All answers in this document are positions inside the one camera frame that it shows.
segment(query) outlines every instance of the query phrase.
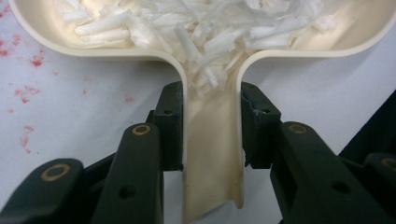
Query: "cream plastic scoop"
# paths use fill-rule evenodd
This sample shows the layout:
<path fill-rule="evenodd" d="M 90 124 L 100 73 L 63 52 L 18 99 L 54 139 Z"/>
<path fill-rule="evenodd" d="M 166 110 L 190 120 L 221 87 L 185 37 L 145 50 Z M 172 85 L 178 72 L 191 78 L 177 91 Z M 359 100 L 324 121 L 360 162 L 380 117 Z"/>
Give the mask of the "cream plastic scoop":
<path fill-rule="evenodd" d="M 83 0 L 99 9 L 110 0 Z M 288 50 L 263 50 L 246 58 L 226 89 L 204 99 L 188 88 L 188 77 L 171 55 L 142 49 L 74 49 L 73 33 L 61 32 L 64 23 L 52 1 L 10 1 L 23 28 L 46 47 L 63 54 L 101 60 L 162 60 L 172 64 L 183 81 L 184 91 L 184 221 L 190 222 L 226 201 L 243 205 L 243 157 L 240 118 L 240 85 L 248 67 L 265 58 L 341 57 L 370 48 L 396 21 L 394 0 L 351 0 L 336 16 L 336 30 L 319 34 L 308 31 Z"/>

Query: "white table surface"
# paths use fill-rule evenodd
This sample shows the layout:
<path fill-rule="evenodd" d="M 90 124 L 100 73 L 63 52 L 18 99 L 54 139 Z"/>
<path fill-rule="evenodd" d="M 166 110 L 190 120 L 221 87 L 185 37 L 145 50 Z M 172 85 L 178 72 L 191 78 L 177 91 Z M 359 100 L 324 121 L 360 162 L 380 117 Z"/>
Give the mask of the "white table surface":
<path fill-rule="evenodd" d="M 396 27 L 346 58 L 263 60 L 244 81 L 260 86 L 282 120 L 313 127 L 339 153 L 396 90 Z M 0 208 L 40 164 L 88 166 L 115 152 L 122 132 L 144 122 L 162 87 L 180 80 L 167 63 L 96 62 L 47 49 L 0 0 Z M 181 173 L 165 174 L 165 223 L 181 220 Z M 278 223 L 269 171 L 245 169 L 245 206 L 226 203 L 196 223 Z"/>

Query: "black object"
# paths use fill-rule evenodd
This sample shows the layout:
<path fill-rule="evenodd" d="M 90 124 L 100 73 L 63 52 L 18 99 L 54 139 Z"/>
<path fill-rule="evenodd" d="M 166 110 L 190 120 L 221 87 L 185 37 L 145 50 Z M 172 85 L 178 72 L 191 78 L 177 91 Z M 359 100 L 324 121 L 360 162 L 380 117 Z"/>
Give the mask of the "black object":
<path fill-rule="evenodd" d="M 71 159 L 38 167 L 15 190 L 0 223 L 163 223 L 163 171 L 183 168 L 182 102 L 181 83 L 172 83 L 146 123 L 125 131 L 116 154 L 85 169 Z M 351 143 L 342 158 L 312 128 L 282 123 L 254 85 L 242 83 L 241 105 L 246 165 L 272 169 L 281 223 L 395 223 L 396 130 L 385 131 L 387 153 L 356 153 L 359 144 Z M 392 105 L 388 100 L 377 114 Z M 394 127 L 396 113 L 388 114 L 387 127 Z M 366 126 L 382 125 L 379 117 Z M 369 129 L 351 142 L 370 136 L 362 135 Z"/>

